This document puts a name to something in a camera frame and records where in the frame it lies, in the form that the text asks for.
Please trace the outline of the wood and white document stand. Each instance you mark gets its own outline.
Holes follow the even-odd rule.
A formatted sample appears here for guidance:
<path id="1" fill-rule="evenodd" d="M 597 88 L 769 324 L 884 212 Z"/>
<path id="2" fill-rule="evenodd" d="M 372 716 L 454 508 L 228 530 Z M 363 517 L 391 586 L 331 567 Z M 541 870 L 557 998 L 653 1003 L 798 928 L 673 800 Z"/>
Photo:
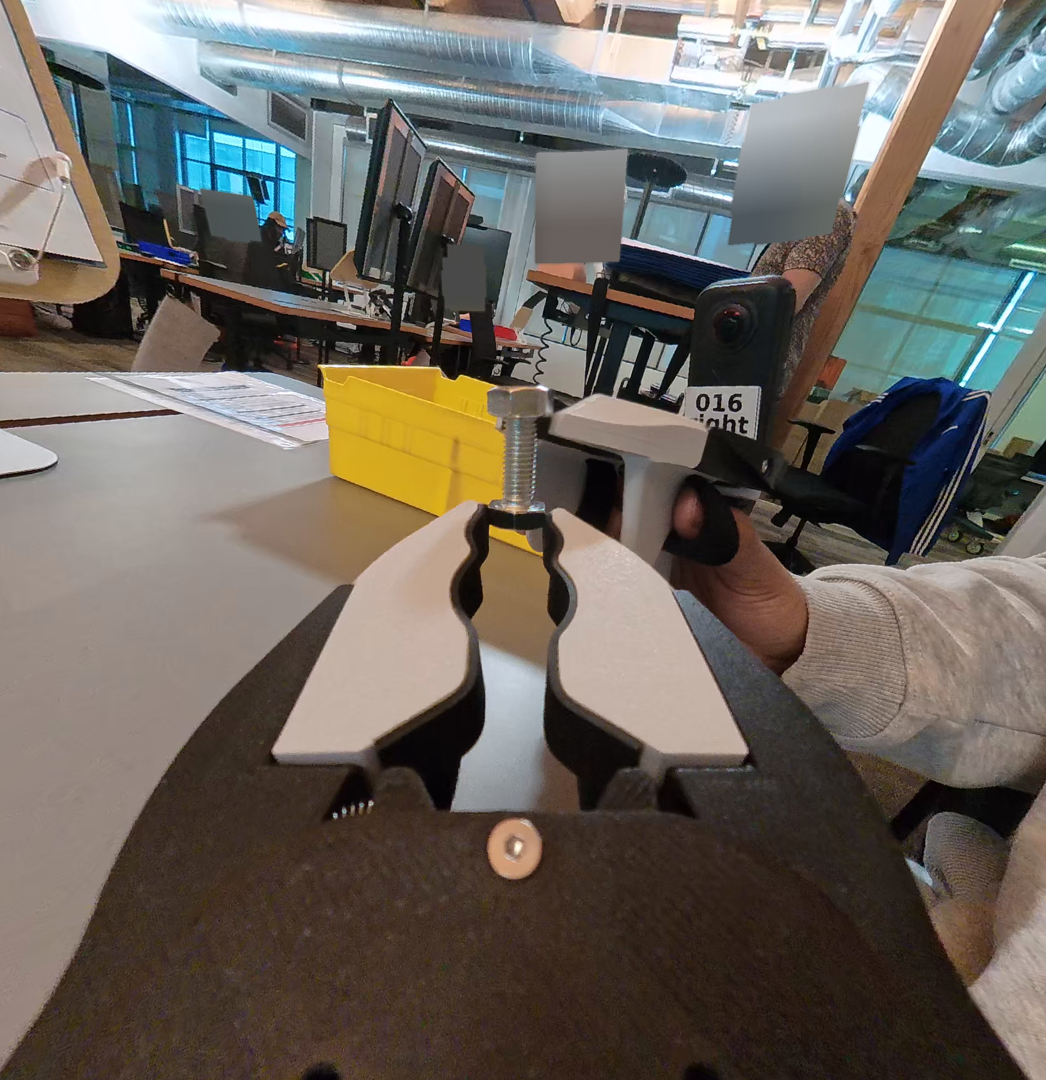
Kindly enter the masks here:
<path id="1" fill-rule="evenodd" d="M 85 303 L 97 299 L 116 284 L 119 273 L 116 240 L 24 6 L 16 1 L 0 2 L 6 8 L 17 33 L 53 138 L 62 154 L 70 161 L 74 194 L 101 253 L 100 264 L 83 264 L 44 254 L 30 257 L 25 249 L 0 248 L 0 298 L 43 303 Z"/>

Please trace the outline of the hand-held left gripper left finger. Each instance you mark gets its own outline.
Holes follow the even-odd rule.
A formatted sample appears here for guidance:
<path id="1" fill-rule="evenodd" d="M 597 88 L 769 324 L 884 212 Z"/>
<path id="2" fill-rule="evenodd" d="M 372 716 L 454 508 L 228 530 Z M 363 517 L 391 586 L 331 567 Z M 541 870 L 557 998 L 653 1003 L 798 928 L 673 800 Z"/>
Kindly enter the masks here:
<path id="1" fill-rule="evenodd" d="M 435 808 L 454 799 L 483 733 L 472 618 L 483 604 L 488 508 L 454 507 L 391 546 L 354 582 L 273 746 L 284 766 L 415 771 Z"/>

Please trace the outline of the steel hex bolt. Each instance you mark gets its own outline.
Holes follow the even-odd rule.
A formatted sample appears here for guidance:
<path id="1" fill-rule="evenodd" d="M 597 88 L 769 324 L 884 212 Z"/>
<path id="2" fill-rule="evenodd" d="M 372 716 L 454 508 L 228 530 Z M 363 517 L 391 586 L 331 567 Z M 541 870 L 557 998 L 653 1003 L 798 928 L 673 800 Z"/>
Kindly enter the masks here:
<path id="1" fill-rule="evenodd" d="M 501 500 L 535 501 L 538 429 L 554 411 L 551 390 L 542 384 L 493 386 L 488 411 L 503 431 Z"/>

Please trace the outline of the tall black monitor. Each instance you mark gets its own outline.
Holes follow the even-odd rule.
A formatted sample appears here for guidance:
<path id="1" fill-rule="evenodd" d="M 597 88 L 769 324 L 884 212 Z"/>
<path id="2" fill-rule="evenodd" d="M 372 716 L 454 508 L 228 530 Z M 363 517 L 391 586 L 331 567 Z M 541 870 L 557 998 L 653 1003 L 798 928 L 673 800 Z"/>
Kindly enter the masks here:
<path id="1" fill-rule="evenodd" d="M 395 273 L 399 227 L 415 208 L 426 143 L 393 100 L 373 125 L 366 189 L 354 241 L 354 265 L 365 280 L 390 281 Z"/>
<path id="2" fill-rule="evenodd" d="M 476 195 L 439 157 L 422 189 L 408 253 L 408 291 L 436 296 L 442 291 L 445 253 L 462 243 Z"/>

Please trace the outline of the black floor lamp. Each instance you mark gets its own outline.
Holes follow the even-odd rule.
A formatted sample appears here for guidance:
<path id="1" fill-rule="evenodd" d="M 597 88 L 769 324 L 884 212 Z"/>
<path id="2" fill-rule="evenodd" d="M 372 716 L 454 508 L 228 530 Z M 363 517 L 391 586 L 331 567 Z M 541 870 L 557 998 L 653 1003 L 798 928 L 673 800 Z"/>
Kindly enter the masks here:
<path id="1" fill-rule="evenodd" d="M 626 178 L 641 187 L 638 210 L 631 224 L 630 239 L 637 240 L 646 221 L 646 210 L 655 191 L 669 192 L 687 181 L 687 170 L 666 156 L 635 151 L 626 158 Z"/>

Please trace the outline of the long wooden office desk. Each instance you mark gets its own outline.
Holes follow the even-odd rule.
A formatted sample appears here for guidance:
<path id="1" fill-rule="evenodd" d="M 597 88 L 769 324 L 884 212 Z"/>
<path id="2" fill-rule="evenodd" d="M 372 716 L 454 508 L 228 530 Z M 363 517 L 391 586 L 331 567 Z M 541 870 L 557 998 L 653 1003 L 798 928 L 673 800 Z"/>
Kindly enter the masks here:
<path id="1" fill-rule="evenodd" d="M 327 343 L 331 340 L 344 341 L 348 345 L 370 345 L 381 349 L 381 359 L 388 357 L 388 347 L 391 345 L 421 345 L 432 350 L 439 347 L 443 357 L 449 349 L 468 349 L 472 337 L 467 332 L 456 328 L 403 322 L 395 327 L 383 318 L 370 318 L 358 311 L 348 309 L 343 303 L 330 303 L 326 300 L 309 298 L 290 294 L 285 291 L 267 291 L 258 287 L 221 281 L 217 278 L 201 276 L 192 273 L 190 268 L 179 264 L 169 264 L 165 259 L 144 255 L 138 251 L 119 249 L 123 269 L 133 266 L 150 268 L 157 272 L 171 293 L 182 302 L 192 296 L 209 301 L 210 309 L 220 307 L 227 319 L 225 345 L 233 348 L 236 342 L 239 314 L 246 311 L 259 311 L 273 318 L 287 318 L 305 330 L 300 338 Z"/>

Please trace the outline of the silver ventilation duct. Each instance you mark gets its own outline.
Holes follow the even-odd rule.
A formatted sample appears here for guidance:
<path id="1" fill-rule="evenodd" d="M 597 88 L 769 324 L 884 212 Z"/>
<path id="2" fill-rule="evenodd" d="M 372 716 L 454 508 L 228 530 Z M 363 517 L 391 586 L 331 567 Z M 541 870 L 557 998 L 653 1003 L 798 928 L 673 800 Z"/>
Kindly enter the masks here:
<path id="1" fill-rule="evenodd" d="M 219 86 L 260 87 L 317 100 L 378 108 L 393 100 L 411 114 L 486 129 L 517 129 L 578 141 L 629 146 L 738 147 L 749 110 L 636 102 L 597 89 L 541 87 L 478 76 L 433 75 L 371 62 L 335 60 L 266 48 L 201 42 L 200 75 Z"/>
<path id="2" fill-rule="evenodd" d="M 972 63 L 978 102 L 954 102 L 934 147 L 989 168 L 1046 156 L 1046 1 L 1003 2 Z"/>

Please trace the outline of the yellow plastic bin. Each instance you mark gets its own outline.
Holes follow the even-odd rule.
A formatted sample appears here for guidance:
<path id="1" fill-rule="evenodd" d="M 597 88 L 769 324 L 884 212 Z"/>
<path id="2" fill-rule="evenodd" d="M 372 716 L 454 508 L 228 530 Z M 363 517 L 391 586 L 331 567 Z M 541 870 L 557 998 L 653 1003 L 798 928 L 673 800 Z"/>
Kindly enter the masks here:
<path id="1" fill-rule="evenodd" d="M 503 492 L 490 384 L 438 368 L 322 365 L 332 474 L 442 516 Z"/>

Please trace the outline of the printed instruction sheet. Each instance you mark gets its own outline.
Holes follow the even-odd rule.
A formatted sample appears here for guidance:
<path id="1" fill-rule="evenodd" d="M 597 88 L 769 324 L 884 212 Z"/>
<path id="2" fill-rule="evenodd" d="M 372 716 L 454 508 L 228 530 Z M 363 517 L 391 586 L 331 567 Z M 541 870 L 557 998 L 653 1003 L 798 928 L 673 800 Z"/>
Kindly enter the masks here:
<path id="1" fill-rule="evenodd" d="M 0 248 L 100 264 L 17 33 L 0 2 Z"/>

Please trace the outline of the laminated paper sheet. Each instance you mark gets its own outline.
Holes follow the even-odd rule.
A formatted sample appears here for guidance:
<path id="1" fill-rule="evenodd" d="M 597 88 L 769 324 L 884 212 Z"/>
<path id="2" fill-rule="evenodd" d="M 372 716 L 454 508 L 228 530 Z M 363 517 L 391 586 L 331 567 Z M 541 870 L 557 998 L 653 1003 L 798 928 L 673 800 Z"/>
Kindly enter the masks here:
<path id="1" fill-rule="evenodd" d="M 281 448 L 328 440 L 322 399 L 244 373 L 131 372 L 93 380 Z"/>

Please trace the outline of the grey cardboard sheet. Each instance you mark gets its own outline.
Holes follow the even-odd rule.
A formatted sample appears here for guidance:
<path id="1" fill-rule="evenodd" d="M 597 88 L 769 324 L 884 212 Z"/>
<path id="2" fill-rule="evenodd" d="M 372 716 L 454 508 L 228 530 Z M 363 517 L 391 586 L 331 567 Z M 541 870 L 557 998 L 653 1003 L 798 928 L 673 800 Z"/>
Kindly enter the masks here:
<path id="1" fill-rule="evenodd" d="M 199 372 L 220 330 L 188 303 L 166 295 L 144 332 L 130 372 Z"/>

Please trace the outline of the stack of blue panels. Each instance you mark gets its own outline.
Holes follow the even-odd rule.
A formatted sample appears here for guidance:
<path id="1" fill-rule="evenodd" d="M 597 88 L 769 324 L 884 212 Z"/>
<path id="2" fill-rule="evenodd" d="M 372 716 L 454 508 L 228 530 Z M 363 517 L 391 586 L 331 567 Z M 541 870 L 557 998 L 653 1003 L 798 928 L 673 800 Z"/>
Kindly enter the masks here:
<path id="1" fill-rule="evenodd" d="M 750 271 L 745 269 L 716 264 L 676 249 L 663 249 L 626 237 L 621 240 L 619 258 L 611 264 L 604 264 L 604 269 L 615 275 L 646 276 L 665 285 L 680 286 L 696 293 L 719 281 L 743 280 L 750 276 Z"/>

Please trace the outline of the grey desk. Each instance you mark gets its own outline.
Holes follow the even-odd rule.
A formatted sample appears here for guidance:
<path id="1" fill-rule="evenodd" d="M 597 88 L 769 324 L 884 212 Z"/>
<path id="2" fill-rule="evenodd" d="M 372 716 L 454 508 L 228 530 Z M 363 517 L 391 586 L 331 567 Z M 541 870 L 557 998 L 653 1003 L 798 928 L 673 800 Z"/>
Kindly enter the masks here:
<path id="1" fill-rule="evenodd" d="M 0 375 L 0 1074 L 172 762 L 338 588 L 432 516 L 73 375 Z"/>

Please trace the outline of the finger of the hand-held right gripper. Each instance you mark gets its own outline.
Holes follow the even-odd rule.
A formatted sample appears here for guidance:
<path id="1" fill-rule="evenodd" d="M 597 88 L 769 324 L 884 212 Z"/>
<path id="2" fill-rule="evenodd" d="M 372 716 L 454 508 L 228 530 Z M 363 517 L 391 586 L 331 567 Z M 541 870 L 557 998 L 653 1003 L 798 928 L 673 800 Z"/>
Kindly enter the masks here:
<path id="1" fill-rule="evenodd" d="M 702 470 L 699 422 L 625 399 L 593 395 L 539 424 L 536 497 L 546 507 L 621 507 L 626 465 L 671 467 L 674 489 Z"/>

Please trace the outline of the person's grey sweatshirt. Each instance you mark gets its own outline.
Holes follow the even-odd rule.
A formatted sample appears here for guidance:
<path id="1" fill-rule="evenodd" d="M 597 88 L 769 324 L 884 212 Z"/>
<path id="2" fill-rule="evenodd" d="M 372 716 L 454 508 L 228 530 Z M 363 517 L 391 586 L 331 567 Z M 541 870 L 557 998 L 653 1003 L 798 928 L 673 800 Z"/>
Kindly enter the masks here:
<path id="1" fill-rule="evenodd" d="M 1025 1077 L 1046 1079 L 1046 781 L 1008 840 L 933 816 L 915 876 L 973 1002 Z"/>

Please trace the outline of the blue striped jacket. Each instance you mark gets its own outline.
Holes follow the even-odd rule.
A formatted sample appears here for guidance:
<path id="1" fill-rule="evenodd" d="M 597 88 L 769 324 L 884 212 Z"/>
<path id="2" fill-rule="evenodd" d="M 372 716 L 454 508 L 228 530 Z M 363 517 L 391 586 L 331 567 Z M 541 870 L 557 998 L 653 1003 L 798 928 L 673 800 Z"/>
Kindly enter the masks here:
<path id="1" fill-rule="evenodd" d="M 945 378 L 905 377 L 842 426 L 821 480 L 862 503 L 847 526 L 884 548 L 887 566 L 935 545 L 983 445 L 990 399 Z"/>

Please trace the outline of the person's right forearm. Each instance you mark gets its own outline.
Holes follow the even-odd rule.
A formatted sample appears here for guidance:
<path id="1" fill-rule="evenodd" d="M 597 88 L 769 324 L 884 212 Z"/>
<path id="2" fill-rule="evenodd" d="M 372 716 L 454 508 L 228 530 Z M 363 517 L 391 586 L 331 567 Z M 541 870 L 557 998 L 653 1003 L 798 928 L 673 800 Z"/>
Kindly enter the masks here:
<path id="1" fill-rule="evenodd" d="M 1046 553 L 800 580 L 783 675 L 845 750 L 957 789 L 1046 784 Z"/>

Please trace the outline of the person's right hand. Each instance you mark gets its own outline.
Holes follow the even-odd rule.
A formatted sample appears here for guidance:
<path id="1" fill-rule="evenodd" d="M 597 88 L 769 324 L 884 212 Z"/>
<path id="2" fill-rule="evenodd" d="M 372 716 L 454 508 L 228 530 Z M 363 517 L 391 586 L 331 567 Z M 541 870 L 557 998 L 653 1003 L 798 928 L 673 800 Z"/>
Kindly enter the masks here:
<path id="1" fill-rule="evenodd" d="M 673 588 L 690 592 L 774 674 L 800 658 L 809 631 L 805 594 L 738 507 L 719 498 L 736 523 L 738 549 L 719 566 L 669 556 Z"/>

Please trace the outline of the black office chair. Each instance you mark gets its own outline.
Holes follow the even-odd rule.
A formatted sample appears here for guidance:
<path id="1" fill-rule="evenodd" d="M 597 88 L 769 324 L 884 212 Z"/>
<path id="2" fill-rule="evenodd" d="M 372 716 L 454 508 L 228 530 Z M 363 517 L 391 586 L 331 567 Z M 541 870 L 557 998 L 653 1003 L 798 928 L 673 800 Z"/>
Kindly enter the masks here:
<path id="1" fill-rule="evenodd" d="M 782 527 L 788 519 L 799 522 L 794 532 L 782 543 L 769 542 L 782 565 L 791 573 L 811 573 L 813 564 L 799 550 L 805 525 L 839 524 L 862 538 L 881 534 L 889 543 L 898 516 L 899 492 L 904 472 L 910 465 L 914 438 L 902 421 L 881 421 L 866 435 L 854 438 L 850 451 L 840 455 L 828 478 L 809 471 L 826 426 L 796 420 L 809 436 L 801 465 L 788 465 L 777 487 L 780 511 L 772 523 Z"/>

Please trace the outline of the wooden top table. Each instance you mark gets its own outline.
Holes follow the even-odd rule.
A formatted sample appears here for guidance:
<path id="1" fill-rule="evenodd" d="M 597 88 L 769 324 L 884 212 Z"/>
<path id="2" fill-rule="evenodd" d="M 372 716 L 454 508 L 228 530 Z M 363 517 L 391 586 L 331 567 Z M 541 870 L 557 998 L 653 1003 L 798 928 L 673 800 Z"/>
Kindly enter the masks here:
<path id="1" fill-rule="evenodd" d="M 584 319 L 584 396 L 628 399 L 665 411 L 677 411 L 683 395 L 675 393 L 687 375 L 693 310 L 687 303 L 639 294 L 624 283 L 578 281 L 548 271 L 530 271 L 530 283 L 544 293 L 543 318 L 567 324 L 562 303 Z M 646 386 L 651 355 L 669 345 L 673 355 L 658 384 Z"/>

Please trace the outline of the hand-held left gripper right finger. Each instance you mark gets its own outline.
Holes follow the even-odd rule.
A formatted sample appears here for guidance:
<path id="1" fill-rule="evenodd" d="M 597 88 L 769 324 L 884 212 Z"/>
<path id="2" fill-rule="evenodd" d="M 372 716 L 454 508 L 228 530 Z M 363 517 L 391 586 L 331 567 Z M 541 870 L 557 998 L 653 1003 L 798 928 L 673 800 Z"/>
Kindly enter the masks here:
<path id="1" fill-rule="evenodd" d="M 665 578 L 558 508 L 544 530 L 549 642 L 543 734 L 595 809 L 621 770 L 737 769 L 749 747 Z"/>

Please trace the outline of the wooden post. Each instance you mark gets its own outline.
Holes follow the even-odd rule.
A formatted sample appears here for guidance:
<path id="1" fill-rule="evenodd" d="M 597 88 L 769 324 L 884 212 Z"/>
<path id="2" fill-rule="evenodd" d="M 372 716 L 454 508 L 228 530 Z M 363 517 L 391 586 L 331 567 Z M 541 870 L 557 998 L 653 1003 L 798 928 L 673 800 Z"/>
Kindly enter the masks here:
<path id="1" fill-rule="evenodd" d="M 840 339 L 1000 6 L 1000 1 L 948 1 L 943 6 L 856 199 L 858 221 L 846 264 L 821 303 L 799 367 L 774 411 L 773 446 L 785 441 L 791 421 Z"/>

